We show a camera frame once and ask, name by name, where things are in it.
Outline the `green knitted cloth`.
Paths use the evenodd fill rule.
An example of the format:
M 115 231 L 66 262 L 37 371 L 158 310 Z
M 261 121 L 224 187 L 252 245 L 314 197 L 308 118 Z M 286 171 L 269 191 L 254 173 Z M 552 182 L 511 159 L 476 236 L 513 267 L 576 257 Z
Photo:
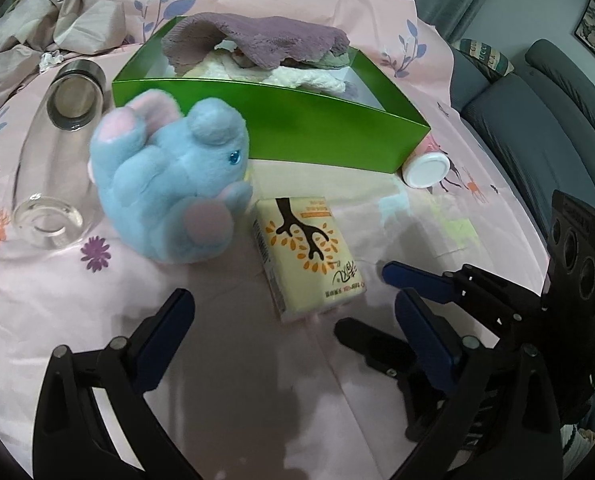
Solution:
M 297 61 L 294 58 L 286 58 L 281 62 L 282 66 L 294 68 L 315 68 L 316 70 L 337 70 L 349 65 L 349 54 L 344 52 L 340 55 L 334 55 L 327 52 L 319 60 Z

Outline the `blue plush mouse toy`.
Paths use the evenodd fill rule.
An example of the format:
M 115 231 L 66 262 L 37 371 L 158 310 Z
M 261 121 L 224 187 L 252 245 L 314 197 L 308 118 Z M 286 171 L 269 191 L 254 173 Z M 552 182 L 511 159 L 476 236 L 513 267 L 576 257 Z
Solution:
M 89 174 L 127 246 L 161 263 L 197 263 L 232 242 L 253 194 L 248 155 L 239 110 L 207 98 L 183 113 L 171 94 L 151 89 L 101 119 Z

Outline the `grey sofa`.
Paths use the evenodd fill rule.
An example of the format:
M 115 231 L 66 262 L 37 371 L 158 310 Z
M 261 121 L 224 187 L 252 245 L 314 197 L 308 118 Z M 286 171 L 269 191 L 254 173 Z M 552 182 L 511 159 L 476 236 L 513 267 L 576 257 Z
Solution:
M 595 208 L 595 85 L 555 44 L 535 41 L 492 80 L 454 55 L 451 105 L 546 235 L 555 191 Z

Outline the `yellow tissue pack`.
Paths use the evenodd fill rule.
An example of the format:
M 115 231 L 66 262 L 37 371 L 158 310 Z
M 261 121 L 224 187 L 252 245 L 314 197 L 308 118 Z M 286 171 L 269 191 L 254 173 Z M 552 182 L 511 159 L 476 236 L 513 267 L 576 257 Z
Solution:
M 258 200 L 253 231 L 281 322 L 331 310 L 366 292 L 323 197 Z

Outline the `pink deer print tablecloth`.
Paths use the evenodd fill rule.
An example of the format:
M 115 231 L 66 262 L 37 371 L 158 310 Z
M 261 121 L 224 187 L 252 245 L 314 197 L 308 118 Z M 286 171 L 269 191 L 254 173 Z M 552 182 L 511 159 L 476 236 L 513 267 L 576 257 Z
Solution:
M 129 37 L 157 0 L 118 0 Z M 0 439 L 30 463 L 44 371 L 59 344 L 96 350 L 131 333 L 176 288 L 192 292 L 196 318 L 167 376 L 148 396 L 172 440 L 207 479 L 385 479 L 412 445 L 395 384 L 340 346 L 334 322 L 350 315 L 395 332 L 395 292 L 379 277 L 398 260 L 439 273 L 471 263 L 532 290 L 547 255 L 529 217 L 450 103 L 454 57 L 410 0 L 193 0 L 198 12 L 285 15 L 332 25 L 372 61 L 424 55 L 398 88 L 431 125 L 454 163 L 453 180 L 412 190 L 396 174 L 291 162 L 250 164 L 260 198 L 322 196 L 367 290 L 307 320 L 276 317 L 252 229 L 241 224 L 219 258 L 161 266 L 126 247 L 107 223 L 96 235 L 110 264 L 93 272 L 77 244 L 47 252 L 12 226 L 0 243 Z

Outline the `pink yogurt cup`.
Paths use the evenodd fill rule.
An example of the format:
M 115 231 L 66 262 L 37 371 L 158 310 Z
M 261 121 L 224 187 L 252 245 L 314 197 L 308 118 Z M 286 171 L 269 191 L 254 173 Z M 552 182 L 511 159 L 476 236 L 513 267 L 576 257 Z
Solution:
M 401 167 L 401 177 L 409 188 L 431 188 L 448 174 L 450 161 L 432 133 L 427 133 Z

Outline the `purple fluffy towel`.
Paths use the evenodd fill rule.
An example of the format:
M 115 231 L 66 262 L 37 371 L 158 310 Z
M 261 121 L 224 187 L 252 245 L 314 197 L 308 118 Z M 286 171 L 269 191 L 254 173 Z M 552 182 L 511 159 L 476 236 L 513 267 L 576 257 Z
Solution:
M 160 40 L 169 64 L 181 75 L 200 64 L 221 41 L 230 40 L 254 65 L 274 70 L 291 58 L 315 62 L 326 54 L 345 54 L 346 32 L 335 27 L 266 16 L 249 18 L 232 13 L 203 12 L 189 15 L 171 27 Z

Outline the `patterned throw pillow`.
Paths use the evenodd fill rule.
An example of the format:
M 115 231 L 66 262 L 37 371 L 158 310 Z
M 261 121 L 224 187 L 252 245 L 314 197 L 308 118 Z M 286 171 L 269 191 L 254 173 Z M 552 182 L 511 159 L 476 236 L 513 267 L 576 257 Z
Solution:
M 488 79 L 495 80 L 514 71 L 514 65 L 509 58 L 485 42 L 462 38 L 455 41 L 453 47 Z

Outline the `crumpled beige cloth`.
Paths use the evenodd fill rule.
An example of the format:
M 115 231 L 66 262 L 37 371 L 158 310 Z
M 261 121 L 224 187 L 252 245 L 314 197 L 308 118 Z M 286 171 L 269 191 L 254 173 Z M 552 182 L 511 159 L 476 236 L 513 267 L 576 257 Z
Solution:
M 44 54 L 95 55 L 120 46 L 126 34 L 116 0 L 20 0 L 0 18 L 0 107 Z

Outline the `cream knitted fluffy cloth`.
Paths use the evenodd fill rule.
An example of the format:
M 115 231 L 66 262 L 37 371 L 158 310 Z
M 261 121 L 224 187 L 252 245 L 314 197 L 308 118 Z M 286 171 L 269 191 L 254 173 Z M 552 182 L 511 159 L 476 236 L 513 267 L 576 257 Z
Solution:
M 238 49 L 234 51 L 217 49 L 209 52 L 202 62 L 184 73 L 183 77 L 269 84 L 330 96 L 340 96 L 347 90 L 346 82 L 332 75 L 329 70 L 291 66 L 279 66 L 266 70 L 255 65 Z

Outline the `green cardboard box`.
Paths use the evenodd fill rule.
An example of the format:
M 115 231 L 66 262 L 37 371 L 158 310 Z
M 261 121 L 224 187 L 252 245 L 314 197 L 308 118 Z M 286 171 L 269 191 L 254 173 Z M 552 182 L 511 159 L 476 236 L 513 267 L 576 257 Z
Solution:
M 124 65 L 112 82 L 116 105 L 145 90 L 170 93 L 187 112 L 198 101 L 218 98 L 235 107 L 250 133 L 254 159 L 308 162 L 393 174 L 427 136 L 419 110 L 363 51 L 351 52 L 346 79 L 357 99 L 254 82 L 176 76 L 160 42 L 164 25 Z

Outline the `clear glass bottle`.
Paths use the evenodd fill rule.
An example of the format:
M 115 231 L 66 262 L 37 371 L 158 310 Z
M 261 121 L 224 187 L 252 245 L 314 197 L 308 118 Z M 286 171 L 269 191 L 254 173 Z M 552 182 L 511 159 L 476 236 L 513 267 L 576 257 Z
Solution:
M 90 60 L 63 65 L 30 124 L 14 182 L 18 235 L 43 249 L 78 242 L 99 220 L 90 140 L 103 115 L 105 74 Z

